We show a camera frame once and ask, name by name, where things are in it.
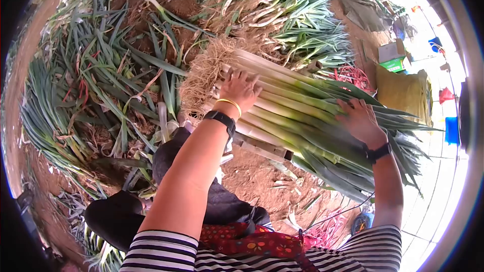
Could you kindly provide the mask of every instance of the cable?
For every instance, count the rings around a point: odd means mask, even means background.
[[[302,229],[300,229],[300,230],[299,230],[299,232],[300,232],[300,233],[306,233],[308,230],[310,230],[312,227],[314,227],[314,226],[316,226],[316,225],[322,224],[323,222],[325,222],[325,221],[327,221],[327,220],[330,220],[330,219],[332,219],[333,217],[336,217],[336,216],[338,216],[338,215],[342,215],[342,214],[343,214],[343,213],[345,213],[345,212],[348,212],[348,211],[350,211],[350,210],[353,210],[353,209],[356,209],[356,208],[358,208],[358,207],[362,206],[362,205],[363,205],[363,204],[365,204],[365,203],[366,203],[366,202],[367,202],[367,201],[368,201],[368,200],[369,200],[369,199],[370,199],[370,198],[371,198],[371,197],[372,197],[374,194],[375,194],[375,192],[373,191],[373,193],[372,193],[372,194],[371,194],[369,197],[367,197],[367,198],[366,198],[366,200],[365,200],[363,203],[361,203],[361,204],[359,204],[359,205],[356,205],[356,206],[354,206],[353,208],[346,209],[346,210],[344,210],[344,211],[342,211],[342,212],[340,212],[340,213],[338,213],[338,214],[333,215],[332,217],[328,217],[328,218],[327,218],[327,219],[325,219],[325,220],[322,220],[322,221],[320,221],[320,222],[317,222],[317,223],[315,223],[315,224],[312,224],[310,227],[308,227],[308,228],[307,228],[306,230],[304,230],[304,231],[303,231]]]

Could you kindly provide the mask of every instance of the woman's left hand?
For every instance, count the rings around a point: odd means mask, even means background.
[[[251,108],[260,92],[262,87],[256,86],[256,82],[259,80],[259,75],[249,78],[246,71],[239,71],[230,69],[227,73],[227,77],[220,88],[220,98],[228,99],[237,103],[242,110],[242,113]]]

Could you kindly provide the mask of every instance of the blue bucket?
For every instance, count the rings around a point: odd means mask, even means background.
[[[434,39],[430,39],[428,41],[428,43],[430,44],[430,47],[431,47],[431,49],[434,52],[439,52],[439,47],[436,46],[435,44],[438,44],[438,45],[442,46],[442,42],[440,42],[440,38],[439,37],[435,37]]]
[[[445,118],[445,142],[460,145],[459,125],[457,117]]]

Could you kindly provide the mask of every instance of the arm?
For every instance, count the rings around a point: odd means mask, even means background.
[[[338,100],[347,116],[336,116],[349,132],[368,149],[376,150],[388,142],[387,135],[378,126],[373,107],[364,100],[351,99],[348,103]],[[373,227],[402,225],[403,187],[402,178],[393,154],[385,155],[373,165],[375,178],[375,219]]]
[[[245,112],[262,90],[254,87],[257,80],[258,76],[248,80],[246,72],[230,71],[220,97],[236,102]],[[239,118],[238,109],[227,102],[217,102],[214,111],[222,112],[235,121]],[[153,205],[138,232],[167,230],[200,238],[208,190],[227,140],[227,127],[221,122],[203,120],[198,125],[162,179]]]

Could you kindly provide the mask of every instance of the black wristwatch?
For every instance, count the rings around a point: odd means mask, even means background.
[[[383,144],[383,146],[375,150],[368,149],[368,146],[366,146],[366,144],[364,147],[366,158],[371,162],[372,165],[374,165],[378,159],[384,157],[387,154],[391,154],[391,146],[389,142],[386,142],[385,144]]]
[[[221,122],[223,125],[227,126],[228,140],[230,140],[235,133],[235,120],[230,118],[226,114],[218,111],[209,111],[203,117],[204,119],[214,119]]]

